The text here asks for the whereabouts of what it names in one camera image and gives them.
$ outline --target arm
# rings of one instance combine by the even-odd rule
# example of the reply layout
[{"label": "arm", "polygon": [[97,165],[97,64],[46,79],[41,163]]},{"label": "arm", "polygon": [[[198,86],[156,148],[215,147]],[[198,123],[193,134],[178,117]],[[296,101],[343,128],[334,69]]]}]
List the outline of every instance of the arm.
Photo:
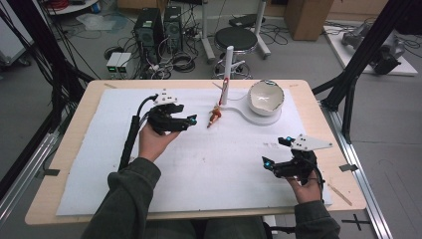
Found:
[{"label": "arm", "polygon": [[287,179],[299,203],[295,206],[296,238],[338,238],[340,227],[321,202],[316,177],[313,171],[303,186],[295,178]]},{"label": "arm", "polygon": [[109,192],[82,238],[139,238],[153,189],[161,175],[154,161],[178,136],[158,134],[149,124],[139,133],[139,158],[108,176]]}]

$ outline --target white bowl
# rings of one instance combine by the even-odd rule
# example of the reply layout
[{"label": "white bowl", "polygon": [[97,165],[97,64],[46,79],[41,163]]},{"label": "white bowl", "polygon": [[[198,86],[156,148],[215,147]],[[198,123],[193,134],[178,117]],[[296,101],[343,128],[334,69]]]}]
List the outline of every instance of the white bowl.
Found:
[{"label": "white bowl", "polygon": [[269,117],[282,109],[285,93],[275,82],[262,80],[249,89],[249,108],[258,115]]}]

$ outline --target dark green sleeve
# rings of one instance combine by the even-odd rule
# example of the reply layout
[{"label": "dark green sleeve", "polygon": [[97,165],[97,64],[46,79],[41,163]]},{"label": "dark green sleeve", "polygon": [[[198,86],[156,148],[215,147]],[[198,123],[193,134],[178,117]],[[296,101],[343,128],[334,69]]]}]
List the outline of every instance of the dark green sleeve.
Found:
[{"label": "dark green sleeve", "polygon": [[112,172],[107,179],[109,192],[82,238],[140,238],[160,175],[158,167],[144,158]]},{"label": "dark green sleeve", "polygon": [[338,238],[340,226],[331,218],[321,201],[295,206],[296,238]]}]

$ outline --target hand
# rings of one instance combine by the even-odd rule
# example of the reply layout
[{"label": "hand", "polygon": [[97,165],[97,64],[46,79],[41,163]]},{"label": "hand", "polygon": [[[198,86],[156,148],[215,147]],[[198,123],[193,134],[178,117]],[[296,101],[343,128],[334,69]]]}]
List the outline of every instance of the hand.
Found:
[{"label": "hand", "polygon": [[291,185],[298,204],[321,200],[317,174],[314,171],[311,172],[308,183],[305,185],[300,185],[293,177],[286,178],[286,180]]},{"label": "hand", "polygon": [[151,162],[165,151],[167,146],[179,136],[180,132],[171,132],[169,134],[158,134],[152,129],[151,124],[147,123],[139,132],[139,157],[148,159]]}]

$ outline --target black metal frame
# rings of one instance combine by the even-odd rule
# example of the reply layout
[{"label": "black metal frame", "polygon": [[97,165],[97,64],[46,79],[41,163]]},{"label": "black metal frame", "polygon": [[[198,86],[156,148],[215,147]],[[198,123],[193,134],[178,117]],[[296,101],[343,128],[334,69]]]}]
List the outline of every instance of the black metal frame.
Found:
[{"label": "black metal frame", "polygon": [[[6,195],[44,136],[49,131],[54,131],[60,125],[64,106],[68,102],[77,104],[81,100],[85,89],[79,82],[79,79],[86,83],[94,79],[67,61],[56,38],[49,30],[32,0],[8,0],[8,3],[34,40],[34,45],[40,50],[51,67],[53,109],[0,181],[0,200]],[[6,17],[6,14],[1,9],[0,17],[3,20]],[[14,29],[11,30],[17,35],[21,43],[27,47],[27,51],[36,58],[34,48],[28,48],[25,41],[19,37],[21,34],[15,32]],[[67,93],[68,99],[64,99],[64,92]]]},{"label": "black metal frame", "polygon": [[321,101],[322,106],[331,112],[336,112],[338,105],[345,98],[341,133],[347,143],[351,143],[350,122],[357,80],[414,1],[416,0],[389,0],[344,71],[331,81],[313,89],[314,95],[317,95],[332,88],[328,97]]}]

